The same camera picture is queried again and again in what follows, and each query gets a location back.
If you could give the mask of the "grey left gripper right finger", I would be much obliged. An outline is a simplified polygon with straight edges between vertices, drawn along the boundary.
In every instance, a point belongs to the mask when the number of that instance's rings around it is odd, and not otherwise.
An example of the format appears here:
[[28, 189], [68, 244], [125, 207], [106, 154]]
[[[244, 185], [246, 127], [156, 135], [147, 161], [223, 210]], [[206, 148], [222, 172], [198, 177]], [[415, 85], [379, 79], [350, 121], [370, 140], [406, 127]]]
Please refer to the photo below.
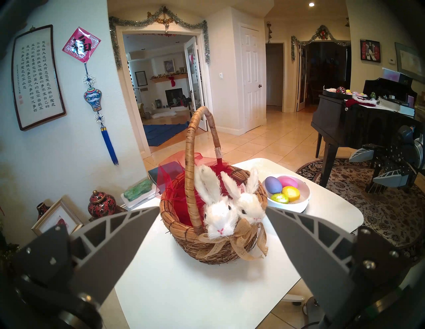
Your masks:
[[328, 220], [281, 208], [266, 215], [290, 261], [324, 310], [323, 319], [369, 319], [399, 289], [411, 261], [376, 231], [353, 235]]

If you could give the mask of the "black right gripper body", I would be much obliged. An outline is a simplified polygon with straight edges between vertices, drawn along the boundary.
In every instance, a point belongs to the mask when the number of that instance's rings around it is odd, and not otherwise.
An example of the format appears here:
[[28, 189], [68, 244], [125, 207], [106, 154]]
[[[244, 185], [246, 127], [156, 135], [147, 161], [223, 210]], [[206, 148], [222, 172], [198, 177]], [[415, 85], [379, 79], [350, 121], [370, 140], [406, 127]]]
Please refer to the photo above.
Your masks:
[[395, 142], [384, 147], [374, 144], [376, 155], [376, 168], [378, 173], [400, 170], [401, 173], [418, 173], [419, 139], [412, 143]]

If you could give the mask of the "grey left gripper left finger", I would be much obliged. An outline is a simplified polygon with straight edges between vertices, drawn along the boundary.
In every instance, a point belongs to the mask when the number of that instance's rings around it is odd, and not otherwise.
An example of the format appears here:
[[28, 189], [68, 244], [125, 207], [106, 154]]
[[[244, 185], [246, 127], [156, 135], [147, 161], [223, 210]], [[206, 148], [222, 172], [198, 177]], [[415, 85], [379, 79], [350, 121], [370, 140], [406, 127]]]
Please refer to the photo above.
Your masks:
[[49, 228], [13, 257], [14, 286], [27, 299], [102, 304], [134, 259], [159, 207], [97, 219], [69, 234]]

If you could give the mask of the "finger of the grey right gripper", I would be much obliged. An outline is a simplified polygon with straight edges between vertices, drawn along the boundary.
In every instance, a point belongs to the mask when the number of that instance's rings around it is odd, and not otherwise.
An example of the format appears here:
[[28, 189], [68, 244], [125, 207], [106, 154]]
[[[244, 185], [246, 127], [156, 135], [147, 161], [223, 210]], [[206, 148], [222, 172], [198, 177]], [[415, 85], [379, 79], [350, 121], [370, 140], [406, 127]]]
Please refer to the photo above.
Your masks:
[[349, 162], [365, 162], [370, 161], [373, 159], [374, 156], [374, 150], [373, 149], [366, 149], [366, 148], [360, 148], [356, 150], [353, 154], [351, 154], [349, 158]]
[[409, 173], [402, 173], [400, 169], [388, 171], [375, 178], [373, 183], [384, 187], [401, 188], [408, 184]]

